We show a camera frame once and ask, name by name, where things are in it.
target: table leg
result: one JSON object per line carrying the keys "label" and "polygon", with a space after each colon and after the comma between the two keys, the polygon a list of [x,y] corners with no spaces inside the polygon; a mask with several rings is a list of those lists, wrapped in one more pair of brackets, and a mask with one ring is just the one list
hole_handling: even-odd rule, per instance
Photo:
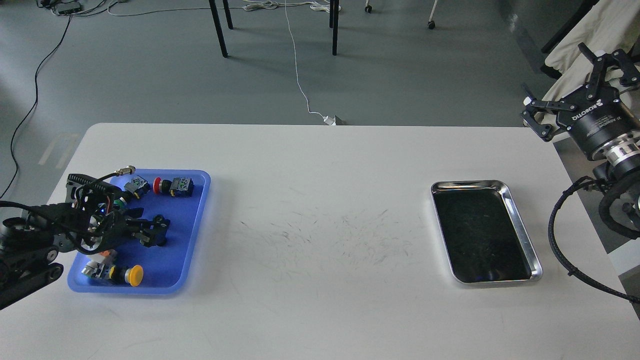
{"label": "table leg", "polygon": [[333,28],[333,2],[334,0],[329,2],[329,28]]}
{"label": "table leg", "polygon": [[209,0],[209,6],[211,7],[211,15],[213,15],[213,23],[216,25],[216,33],[218,34],[218,41],[220,42],[220,51],[222,51],[222,57],[226,58],[229,54],[227,52],[227,45],[225,45],[225,37],[222,34],[222,27],[220,26],[220,17],[218,17],[216,0]]}
{"label": "table leg", "polygon": [[229,1],[222,0],[222,5],[225,7],[225,16],[227,17],[227,26],[229,29],[234,29],[234,23],[231,21],[231,12],[229,11]]}
{"label": "table leg", "polygon": [[338,53],[338,14],[340,13],[340,0],[333,2],[333,55]]}

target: robotic arm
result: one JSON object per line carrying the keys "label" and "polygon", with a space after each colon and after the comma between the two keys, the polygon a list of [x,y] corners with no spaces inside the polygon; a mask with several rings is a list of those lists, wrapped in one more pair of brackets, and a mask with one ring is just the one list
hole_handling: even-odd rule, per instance
{"label": "robotic arm", "polygon": [[149,190],[146,181],[134,178],[125,190],[104,182],[134,171],[128,166],[98,179],[69,174],[67,199],[59,204],[0,201],[0,207],[22,209],[21,216],[0,224],[0,309],[58,280],[63,266],[53,261],[59,252],[99,254],[133,238],[146,247],[166,243],[169,220],[141,219],[143,208],[128,207]]}
{"label": "robotic arm", "polygon": [[[640,121],[620,100],[617,88],[605,82],[607,70],[622,70],[620,85],[637,90],[640,72],[627,54],[615,50],[611,54],[596,56],[584,44],[578,45],[581,53],[593,64],[591,75],[585,84],[558,101],[541,101],[531,91],[527,92],[522,120],[544,141],[548,142],[566,131],[589,161],[606,159],[593,169],[595,178],[584,176],[565,191],[554,206],[549,219],[548,237],[551,249],[568,272],[586,284],[631,303],[640,304],[640,298],[611,289],[581,272],[564,256],[556,243],[554,222],[565,200],[578,190],[596,189],[603,193],[598,206],[602,222],[611,230],[630,239],[640,237]],[[556,127],[541,122],[541,113],[556,117]],[[623,199],[622,210],[628,225],[615,221],[611,206],[616,199]]]}

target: metal tray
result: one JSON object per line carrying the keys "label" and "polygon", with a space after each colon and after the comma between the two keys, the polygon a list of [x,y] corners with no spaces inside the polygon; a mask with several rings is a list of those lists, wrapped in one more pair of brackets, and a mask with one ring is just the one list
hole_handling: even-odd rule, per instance
{"label": "metal tray", "polygon": [[501,181],[433,184],[431,196],[453,276],[464,284],[535,281],[542,267]]}

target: scratch marks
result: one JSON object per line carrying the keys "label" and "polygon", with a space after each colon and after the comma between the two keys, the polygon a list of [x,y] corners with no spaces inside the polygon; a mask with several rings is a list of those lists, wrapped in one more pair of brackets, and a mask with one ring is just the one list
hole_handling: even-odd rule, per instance
{"label": "scratch marks", "polygon": [[138,345],[149,344],[149,343],[157,343],[158,341],[162,341],[162,340],[163,340],[162,338],[153,338],[153,339],[149,339],[149,340],[145,340],[145,341],[137,341],[137,342],[135,342],[133,344],[125,346],[123,349],[135,347],[135,346],[138,346]]}

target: grey floor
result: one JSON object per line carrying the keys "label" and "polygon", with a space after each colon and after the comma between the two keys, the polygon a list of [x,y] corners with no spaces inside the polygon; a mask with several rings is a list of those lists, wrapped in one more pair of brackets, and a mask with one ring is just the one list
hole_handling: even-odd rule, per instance
{"label": "grey floor", "polygon": [[[312,111],[352,126],[521,126],[520,84],[539,96],[553,84],[538,70],[539,49],[580,3],[441,0],[428,30],[431,0],[372,0],[371,14],[364,0],[343,0],[338,56],[327,13],[287,12]],[[131,0],[113,12],[207,5]],[[296,84],[284,9],[233,9],[232,18],[227,59],[209,10],[73,18],[40,71],[40,102],[14,146],[19,176],[3,200],[46,203],[77,141],[99,122],[322,124]],[[11,135],[35,99],[35,69],[66,21],[34,1],[0,0],[0,191],[13,175]],[[118,139],[99,146],[109,156]],[[637,290],[640,279],[625,282]]]}

